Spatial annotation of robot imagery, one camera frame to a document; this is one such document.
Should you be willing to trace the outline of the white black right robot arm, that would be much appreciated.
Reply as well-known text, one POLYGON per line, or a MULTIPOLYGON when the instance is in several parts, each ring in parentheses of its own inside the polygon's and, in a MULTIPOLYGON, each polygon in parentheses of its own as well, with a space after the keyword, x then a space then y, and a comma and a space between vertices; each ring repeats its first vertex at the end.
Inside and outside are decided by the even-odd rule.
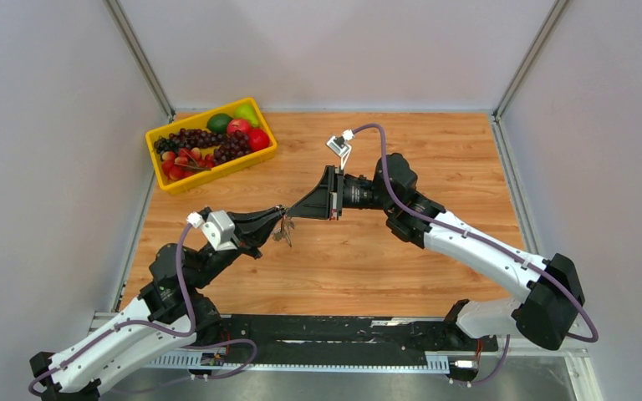
POLYGON ((374 178, 326 166, 317 186, 288 211, 291 218, 337 220, 344 209, 382 210, 401 241, 449 256, 511 294, 499 302, 460 301, 447 314, 444 337, 466 348, 487 335, 519 334, 547 350, 576 338, 571 328, 585 302, 574 262, 521 251, 485 234, 416 189, 417 174, 403 155, 379 159, 374 178))

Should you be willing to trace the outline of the silver keyring with keys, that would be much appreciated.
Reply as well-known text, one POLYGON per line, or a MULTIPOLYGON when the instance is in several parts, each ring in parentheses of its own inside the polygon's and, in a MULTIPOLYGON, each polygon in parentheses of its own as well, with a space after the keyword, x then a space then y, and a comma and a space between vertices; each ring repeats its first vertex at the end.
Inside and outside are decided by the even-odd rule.
POLYGON ((274 241, 284 241, 289 247, 293 246, 291 234, 295 225, 289 216, 285 216, 280 220, 280 225, 272 233, 274 241))

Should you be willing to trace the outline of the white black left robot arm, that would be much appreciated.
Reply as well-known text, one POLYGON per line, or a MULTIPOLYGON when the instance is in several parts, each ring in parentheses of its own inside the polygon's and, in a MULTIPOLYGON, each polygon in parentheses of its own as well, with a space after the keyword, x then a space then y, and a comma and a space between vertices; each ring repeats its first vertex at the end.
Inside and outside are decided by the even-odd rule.
POLYGON ((135 299, 75 345, 31 357, 28 392, 41 400, 97 400, 169 351, 225 347, 221 314, 200 290, 240 256, 260 258, 287 212, 273 206, 191 213, 178 241, 158 251, 150 264, 152 280, 135 299))

